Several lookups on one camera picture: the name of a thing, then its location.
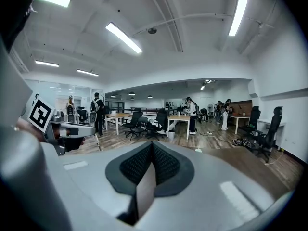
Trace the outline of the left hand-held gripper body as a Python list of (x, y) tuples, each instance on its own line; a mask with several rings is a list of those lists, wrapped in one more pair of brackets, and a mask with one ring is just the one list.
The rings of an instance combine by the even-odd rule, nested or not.
[(62, 145), (62, 142), (58, 142), (60, 138), (55, 136), (55, 131), (60, 132), (60, 125), (64, 122), (62, 111), (57, 111), (39, 95), (36, 95), (27, 119), (35, 128), (43, 133), (45, 142), (52, 144), (58, 155), (65, 154), (65, 147)]

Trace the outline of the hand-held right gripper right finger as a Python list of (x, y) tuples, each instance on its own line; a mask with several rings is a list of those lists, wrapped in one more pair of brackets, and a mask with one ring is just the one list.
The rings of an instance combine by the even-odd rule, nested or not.
[(274, 194), (257, 180), (213, 155), (177, 145), (194, 176), (178, 195), (155, 198), (137, 222), (142, 231), (263, 231), (280, 214), (291, 192)]

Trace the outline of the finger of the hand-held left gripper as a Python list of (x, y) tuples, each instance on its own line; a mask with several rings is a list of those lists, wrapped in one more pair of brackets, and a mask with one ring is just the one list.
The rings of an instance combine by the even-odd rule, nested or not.
[(86, 125), (61, 125), (60, 138), (83, 138), (93, 136), (96, 133), (95, 127)]

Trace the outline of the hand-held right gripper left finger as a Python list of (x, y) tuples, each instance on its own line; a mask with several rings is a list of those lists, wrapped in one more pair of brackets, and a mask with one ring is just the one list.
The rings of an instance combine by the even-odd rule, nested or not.
[(123, 175), (123, 161), (137, 165), (151, 151), (139, 142), (105, 152), (58, 156), (43, 143), (46, 173), (63, 213), (45, 206), (51, 231), (151, 231), (153, 221), (138, 217), (137, 186)]

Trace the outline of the person's left hand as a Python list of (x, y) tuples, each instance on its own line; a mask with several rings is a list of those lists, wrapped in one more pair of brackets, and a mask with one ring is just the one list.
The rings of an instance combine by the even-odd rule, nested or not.
[(61, 154), (72, 150), (78, 150), (81, 145), (83, 145), (85, 138), (60, 138), (57, 142), (60, 147)]

